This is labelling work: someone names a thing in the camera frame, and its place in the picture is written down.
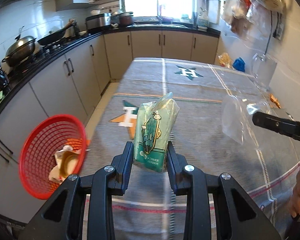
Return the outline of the green tissue pack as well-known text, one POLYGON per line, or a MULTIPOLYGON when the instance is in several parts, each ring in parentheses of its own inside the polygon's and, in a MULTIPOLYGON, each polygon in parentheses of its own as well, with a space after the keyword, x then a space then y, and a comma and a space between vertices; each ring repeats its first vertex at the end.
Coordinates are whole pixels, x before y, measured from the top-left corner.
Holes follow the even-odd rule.
POLYGON ((134 137, 134 164, 154 172, 164 172, 170 133, 179 106, 169 92, 157 101, 139 107, 134 137))

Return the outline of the silver rice cooker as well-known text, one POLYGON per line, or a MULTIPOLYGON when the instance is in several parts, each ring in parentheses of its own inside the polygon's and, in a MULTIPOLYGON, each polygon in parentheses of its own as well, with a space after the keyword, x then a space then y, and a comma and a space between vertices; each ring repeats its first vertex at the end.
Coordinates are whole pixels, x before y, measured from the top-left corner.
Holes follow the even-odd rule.
POLYGON ((85 25, 87 32, 91 34, 107 30, 111 26, 111 14, 102 13, 89 16, 85 19, 85 25))

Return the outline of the black frying pan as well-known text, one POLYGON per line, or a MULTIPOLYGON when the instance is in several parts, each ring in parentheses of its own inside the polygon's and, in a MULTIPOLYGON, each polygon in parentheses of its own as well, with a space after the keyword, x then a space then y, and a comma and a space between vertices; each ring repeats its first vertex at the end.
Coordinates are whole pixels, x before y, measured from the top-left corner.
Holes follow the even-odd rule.
POLYGON ((57 42, 65 35, 66 30, 71 28, 75 23, 76 21, 71 19, 64 28, 42 37, 41 39, 37 40, 37 42, 41 46, 48 46, 54 42, 57 42))

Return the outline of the grey patterned tablecloth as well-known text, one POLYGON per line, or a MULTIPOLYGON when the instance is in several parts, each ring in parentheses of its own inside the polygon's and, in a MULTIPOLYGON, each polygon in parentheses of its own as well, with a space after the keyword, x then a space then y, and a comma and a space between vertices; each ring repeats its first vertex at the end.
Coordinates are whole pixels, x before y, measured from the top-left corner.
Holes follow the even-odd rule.
POLYGON ((296 119, 279 109, 249 75, 210 64, 171 59, 137 58, 124 74, 101 116, 89 145, 81 175, 95 173, 121 154, 134 136, 142 103, 167 93, 180 110, 170 134, 177 153, 203 172, 231 174, 284 235, 292 219, 287 203, 300 166, 300 142, 263 129, 263 147, 245 147, 222 131, 222 102, 227 95, 265 100, 274 116, 296 119))

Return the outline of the white red paper bag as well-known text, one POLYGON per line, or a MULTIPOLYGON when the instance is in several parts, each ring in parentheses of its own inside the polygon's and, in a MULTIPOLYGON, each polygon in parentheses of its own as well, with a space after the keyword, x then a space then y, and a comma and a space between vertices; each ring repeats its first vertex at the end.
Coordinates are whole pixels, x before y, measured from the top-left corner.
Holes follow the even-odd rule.
POLYGON ((66 151, 63 148, 50 154, 52 157, 52 168, 49 173, 49 181, 61 184, 69 175, 73 174, 80 154, 66 151))

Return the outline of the orange peel pieces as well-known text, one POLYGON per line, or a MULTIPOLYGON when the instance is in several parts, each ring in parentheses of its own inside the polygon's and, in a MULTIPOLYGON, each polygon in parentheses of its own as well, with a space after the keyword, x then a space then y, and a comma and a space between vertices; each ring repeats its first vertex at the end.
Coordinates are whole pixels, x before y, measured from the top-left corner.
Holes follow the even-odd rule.
POLYGON ((271 102, 273 102, 279 109, 281 109, 281 105, 278 99, 273 94, 268 94, 271 102))

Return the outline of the hanging plastic bags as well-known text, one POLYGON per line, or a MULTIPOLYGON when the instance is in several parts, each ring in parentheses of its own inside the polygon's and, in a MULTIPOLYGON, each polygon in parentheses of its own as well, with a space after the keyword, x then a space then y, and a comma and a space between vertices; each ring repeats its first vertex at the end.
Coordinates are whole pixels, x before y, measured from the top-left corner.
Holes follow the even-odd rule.
POLYGON ((286 0, 225 0, 221 18, 239 38, 265 40, 285 9, 286 0))

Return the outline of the clear glass pitcher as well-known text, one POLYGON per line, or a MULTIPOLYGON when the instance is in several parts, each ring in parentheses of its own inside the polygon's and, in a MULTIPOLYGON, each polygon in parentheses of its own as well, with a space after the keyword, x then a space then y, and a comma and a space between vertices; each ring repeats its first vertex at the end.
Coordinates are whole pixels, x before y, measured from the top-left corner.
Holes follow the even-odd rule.
POLYGON ((255 54, 251 63, 253 83, 261 90, 268 91, 277 62, 267 55, 255 54))

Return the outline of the blue plastic bag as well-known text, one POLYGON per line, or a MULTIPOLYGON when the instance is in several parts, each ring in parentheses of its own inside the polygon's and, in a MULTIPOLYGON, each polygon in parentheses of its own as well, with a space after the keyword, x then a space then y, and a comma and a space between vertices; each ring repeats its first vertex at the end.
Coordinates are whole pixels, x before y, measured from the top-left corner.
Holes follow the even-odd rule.
POLYGON ((235 59, 232 67, 237 71, 245 73, 245 61, 241 57, 235 59))

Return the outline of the dark cooking pot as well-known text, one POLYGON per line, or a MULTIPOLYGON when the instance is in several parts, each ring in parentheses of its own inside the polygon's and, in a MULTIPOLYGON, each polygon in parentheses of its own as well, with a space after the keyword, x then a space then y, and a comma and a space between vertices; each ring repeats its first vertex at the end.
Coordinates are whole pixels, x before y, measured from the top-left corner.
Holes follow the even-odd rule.
POLYGON ((134 15, 132 11, 122 12, 119 14, 119 25, 127 27, 134 24, 134 15))

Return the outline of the red plastic mesh basket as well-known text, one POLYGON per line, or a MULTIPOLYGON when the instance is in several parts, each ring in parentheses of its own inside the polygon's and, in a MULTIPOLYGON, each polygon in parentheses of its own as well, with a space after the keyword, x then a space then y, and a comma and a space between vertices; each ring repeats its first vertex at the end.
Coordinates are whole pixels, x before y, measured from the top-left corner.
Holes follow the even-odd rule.
POLYGON ((25 140, 19 156, 19 177, 24 189, 34 198, 46 200, 59 187, 48 176, 57 165, 55 153, 65 145, 80 151, 74 168, 74 172, 79 173, 88 141, 84 125, 75 116, 51 116, 35 127, 25 140))

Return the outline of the orange cardboard box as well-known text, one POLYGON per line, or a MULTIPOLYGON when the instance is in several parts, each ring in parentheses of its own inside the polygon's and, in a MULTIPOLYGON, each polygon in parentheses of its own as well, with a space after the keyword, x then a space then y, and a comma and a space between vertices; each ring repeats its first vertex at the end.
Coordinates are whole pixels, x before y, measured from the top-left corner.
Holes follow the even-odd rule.
POLYGON ((63 149, 66 151, 75 152, 76 154, 80 154, 82 151, 82 139, 69 138, 66 140, 63 149))

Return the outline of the yellow plastic bag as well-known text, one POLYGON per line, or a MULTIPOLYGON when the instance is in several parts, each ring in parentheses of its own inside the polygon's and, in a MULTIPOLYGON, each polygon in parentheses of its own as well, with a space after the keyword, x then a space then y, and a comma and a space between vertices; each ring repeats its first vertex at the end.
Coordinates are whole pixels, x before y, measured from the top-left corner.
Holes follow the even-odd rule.
POLYGON ((218 62, 222 67, 226 67, 229 69, 233 68, 233 60, 231 59, 228 53, 222 53, 221 55, 219 55, 218 62))

